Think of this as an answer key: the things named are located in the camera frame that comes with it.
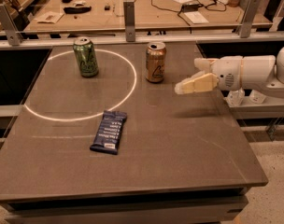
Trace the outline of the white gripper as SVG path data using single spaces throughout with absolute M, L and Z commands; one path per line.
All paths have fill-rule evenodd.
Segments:
M 222 91 L 237 91 L 241 88 L 242 56 L 196 58 L 194 66 L 200 72 L 185 78 L 175 86 L 176 94 L 213 91 L 217 85 Z

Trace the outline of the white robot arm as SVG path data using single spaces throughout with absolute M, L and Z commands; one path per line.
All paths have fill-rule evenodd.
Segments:
M 284 98 L 284 47 L 277 56 L 224 56 L 196 58 L 199 72 L 175 86 L 176 94 L 213 91 L 255 90 Z

